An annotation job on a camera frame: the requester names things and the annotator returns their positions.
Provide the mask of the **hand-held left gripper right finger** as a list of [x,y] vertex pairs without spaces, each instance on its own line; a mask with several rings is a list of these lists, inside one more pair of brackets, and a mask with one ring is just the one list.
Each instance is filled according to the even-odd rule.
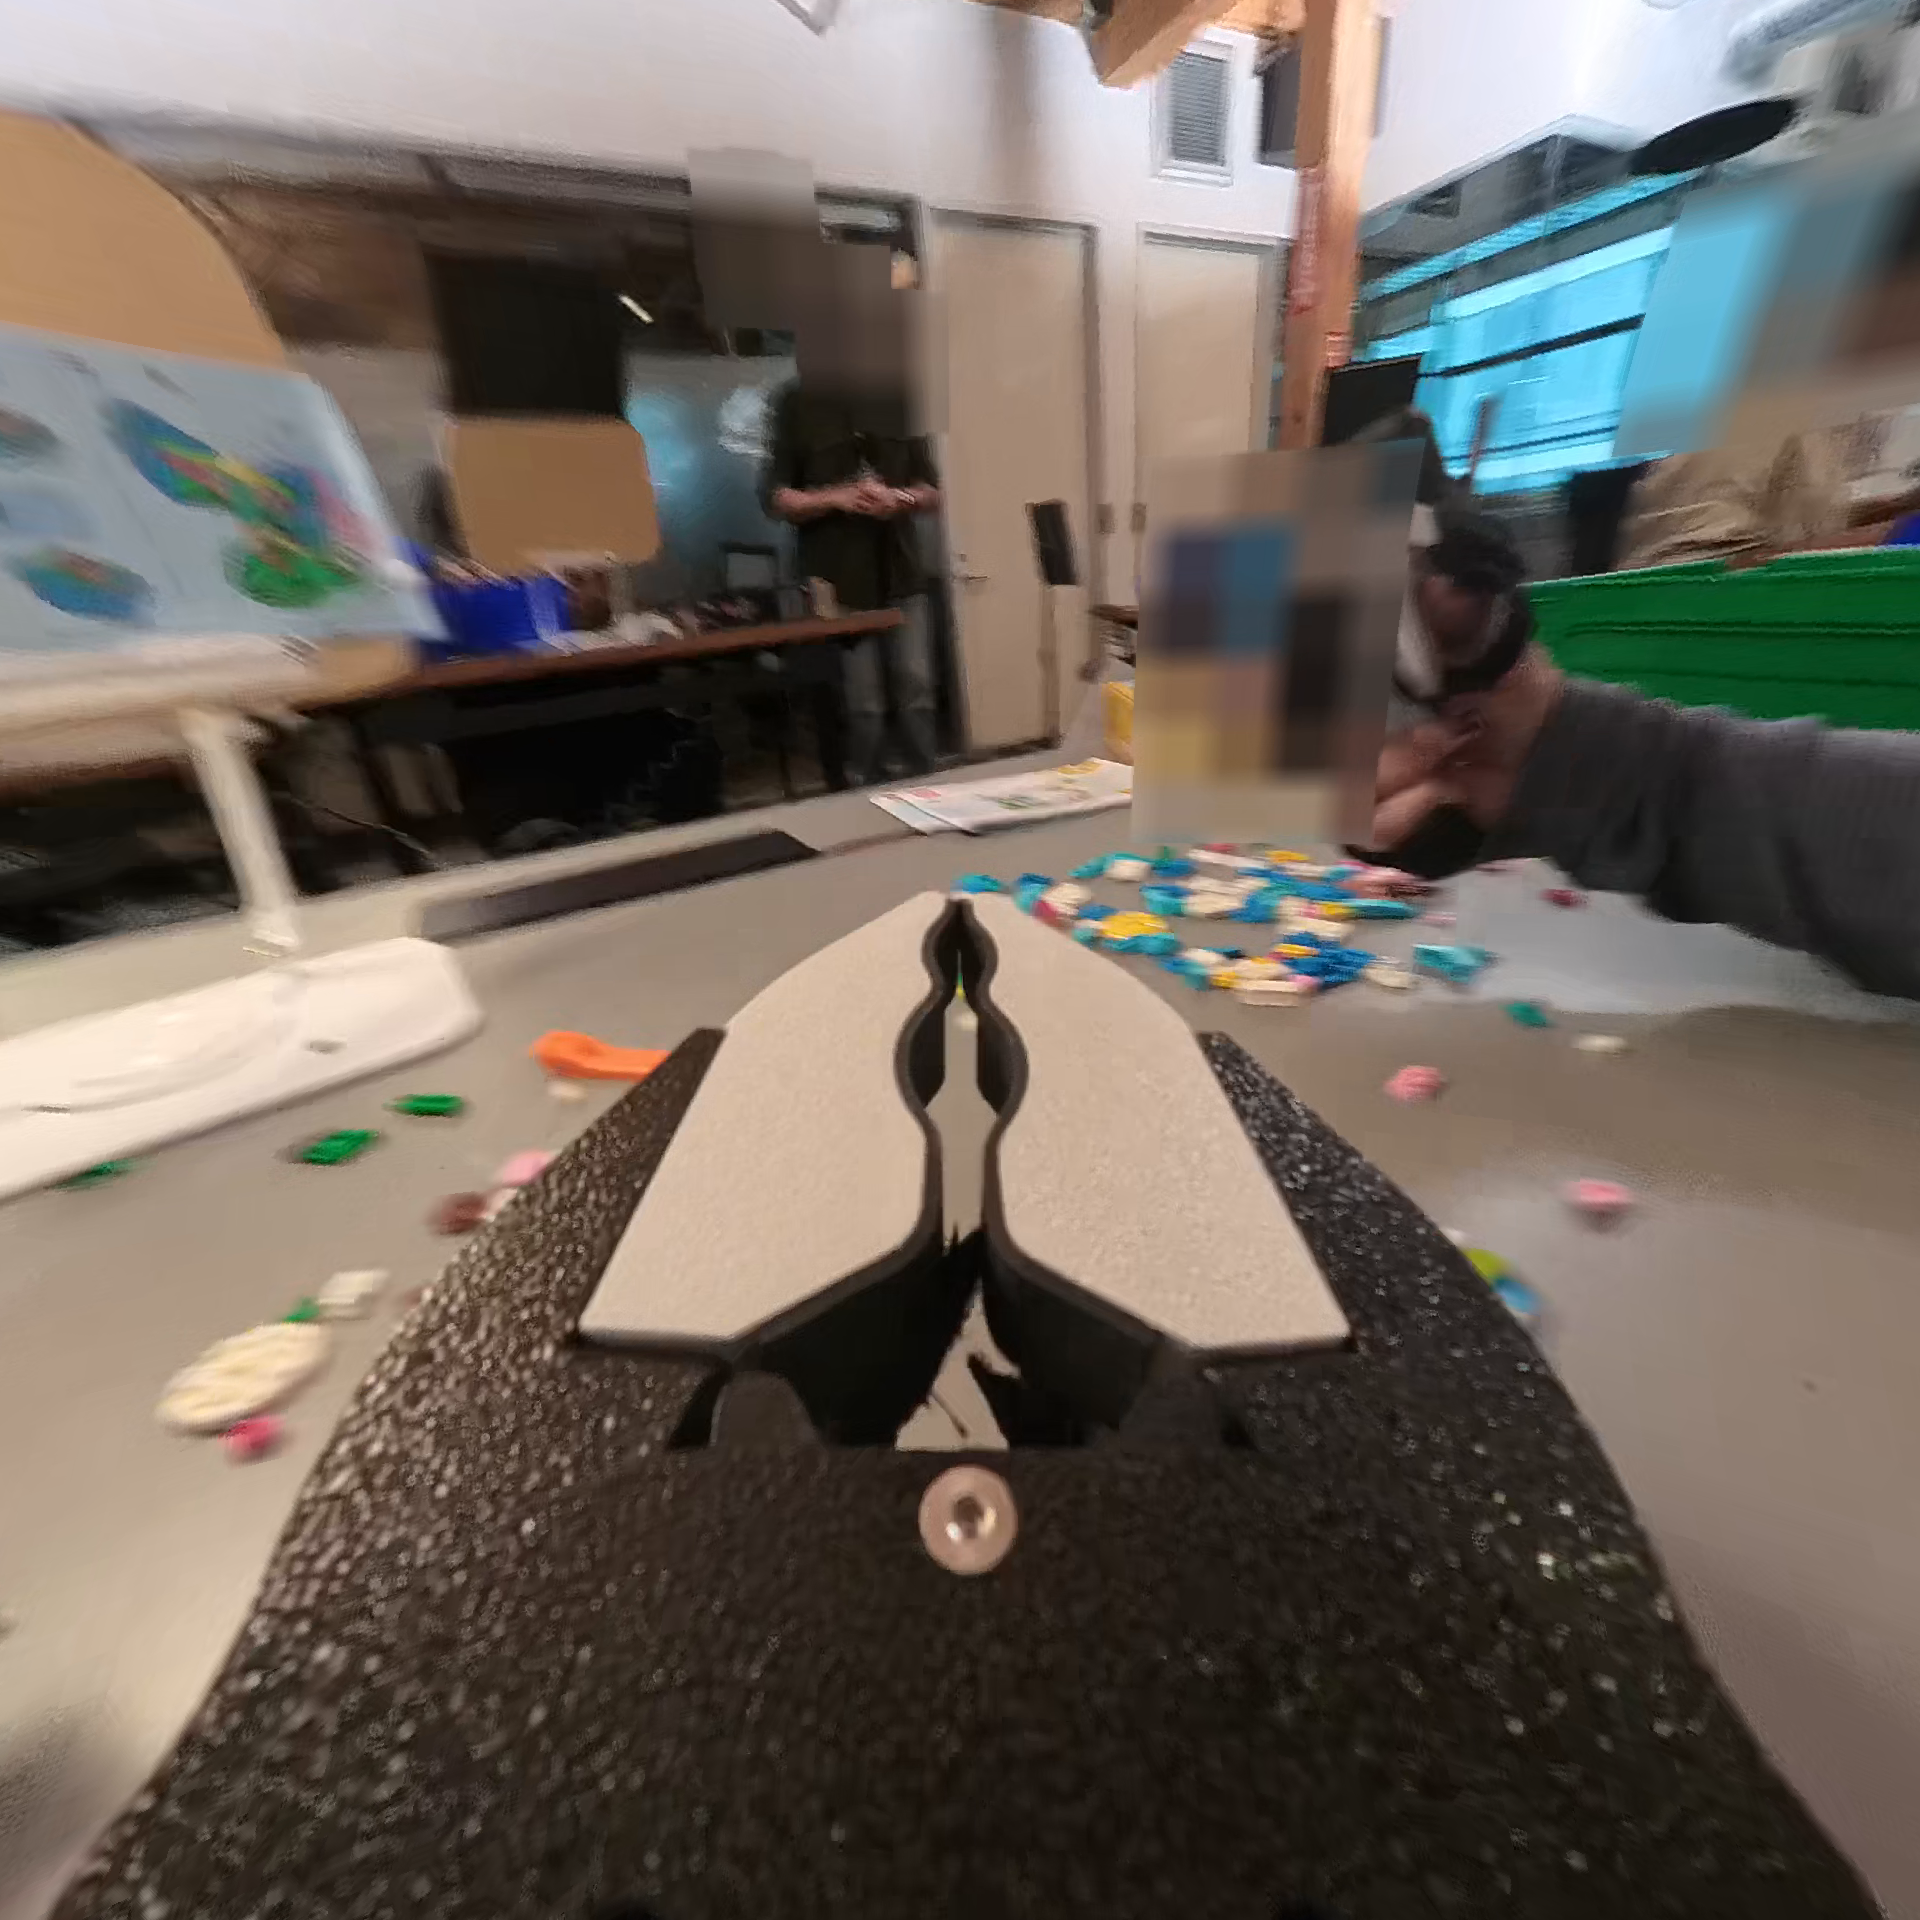
[[1349,1345],[1349,1318],[1185,1017],[1003,899],[958,906],[982,1235],[1015,1343],[1141,1362]]

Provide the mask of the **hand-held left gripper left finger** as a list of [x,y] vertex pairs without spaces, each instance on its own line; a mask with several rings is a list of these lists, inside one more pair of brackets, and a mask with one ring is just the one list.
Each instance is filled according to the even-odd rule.
[[723,1028],[578,1321],[580,1343],[744,1362],[909,1267],[944,1223],[914,1040],[942,1020],[950,901],[917,893]]

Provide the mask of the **person's right forearm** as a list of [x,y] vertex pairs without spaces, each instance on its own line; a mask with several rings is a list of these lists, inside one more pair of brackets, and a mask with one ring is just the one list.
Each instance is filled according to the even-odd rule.
[[1570,680],[1491,849],[1916,998],[1916,738]]

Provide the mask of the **pile of colourful lego pieces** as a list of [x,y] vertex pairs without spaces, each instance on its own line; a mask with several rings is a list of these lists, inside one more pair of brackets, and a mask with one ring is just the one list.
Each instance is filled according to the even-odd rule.
[[1455,937],[1436,884],[1355,857],[1232,845],[1104,852],[1064,873],[955,879],[1070,944],[1148,965],[1198,994],[1289,1005],[1341,988],[1472,988],[1494,955]]

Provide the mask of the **white round lego plate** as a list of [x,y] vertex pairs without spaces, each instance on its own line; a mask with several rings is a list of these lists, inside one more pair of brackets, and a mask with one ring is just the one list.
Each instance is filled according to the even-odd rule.
[[331,1334],[322,1322],[277,1321],[221,1338],[166,1383],[155,1422],[206,1437],[266,1417],[301,1394],[328,1355]]

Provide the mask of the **black monitor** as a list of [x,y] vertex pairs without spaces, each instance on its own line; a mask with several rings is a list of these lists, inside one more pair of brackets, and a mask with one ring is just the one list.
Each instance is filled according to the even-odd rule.
[[1397,419],[1419,388],[1422,357],[1349,361],[1327,373],[1320,447],[1349,445],[1383,419]]

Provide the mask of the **orange brick separator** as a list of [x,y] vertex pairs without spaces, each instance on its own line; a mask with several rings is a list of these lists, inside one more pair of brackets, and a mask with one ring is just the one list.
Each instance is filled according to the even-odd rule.
[[551,1029],[532,1043],[530,1056],[559,1083],[636,1087],[670,1056],[670,1049],[621,1046],[587,1033]]

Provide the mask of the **green plastic bin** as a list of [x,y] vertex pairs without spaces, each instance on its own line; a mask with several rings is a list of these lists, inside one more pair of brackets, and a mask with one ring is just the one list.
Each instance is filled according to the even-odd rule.
[[1537,639],[1574,678],[1680,707],[1916,733],[1916,549],[1788,554],[1537,584]]

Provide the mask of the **pastel instruction booklet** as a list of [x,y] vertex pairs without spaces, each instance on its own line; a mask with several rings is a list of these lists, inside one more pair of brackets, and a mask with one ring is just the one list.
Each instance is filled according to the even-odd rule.
[[1127,761],[1086,760],[978,782],[876,788],[869,804],[909,833],[978,838],[1127,810],[1131,777]]

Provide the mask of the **long wooden table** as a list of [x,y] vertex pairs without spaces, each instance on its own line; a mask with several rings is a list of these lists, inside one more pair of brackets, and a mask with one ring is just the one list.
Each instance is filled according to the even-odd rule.
[[814,729],[828,793],[850,788],[844,667],[856,644],[888,636],[900,611],[810,616],[758,627],[722,627],[666,643],[545,646],[433,662],[367,694],[310,696],[301,717],[336,717],[376,800],[393,785],[379,749],[471,744],[551,728],[583,728],[662,710],[709,710],[744,699],[797,702]]

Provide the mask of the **white booklet stand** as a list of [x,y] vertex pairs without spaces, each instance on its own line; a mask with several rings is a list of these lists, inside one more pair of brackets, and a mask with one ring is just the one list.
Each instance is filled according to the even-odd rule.
[[436,1056],[479,1029],[458,959],[433,943],[301,946],[248,722],[311,694],[323,657],[298,639],[161,636],[65,662],[5,658],[5,744],[133,719],[176,734],[253,957],[247,974],[5,1040],[5,1200]]

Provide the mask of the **blue storage bin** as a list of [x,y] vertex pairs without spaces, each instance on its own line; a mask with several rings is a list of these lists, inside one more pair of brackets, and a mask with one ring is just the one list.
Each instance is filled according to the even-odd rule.
[[500,578],[433,569],[432,617],[406,632],[425,662],[486,662],[553,650],[571,632],[569,589],[551,574]]

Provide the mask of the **blue open instruction booklet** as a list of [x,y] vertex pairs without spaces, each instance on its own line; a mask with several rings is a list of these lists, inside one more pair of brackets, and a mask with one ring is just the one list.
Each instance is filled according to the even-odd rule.
[[7,678],[389,636],[443,626],[323,388],[5,328]]

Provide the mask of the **brown arched board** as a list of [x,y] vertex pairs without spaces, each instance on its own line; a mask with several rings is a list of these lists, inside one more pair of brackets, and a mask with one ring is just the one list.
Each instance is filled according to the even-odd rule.
[[48,118],[1,111],[1,324],[288,372],[211,229],[139,167]]

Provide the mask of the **wall vent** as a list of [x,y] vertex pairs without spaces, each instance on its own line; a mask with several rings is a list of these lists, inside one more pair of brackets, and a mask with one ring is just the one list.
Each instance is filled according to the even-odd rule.
[[1154,89],[1154,172],[1187,183],[1232,180],[1232,53],[1182,50]]

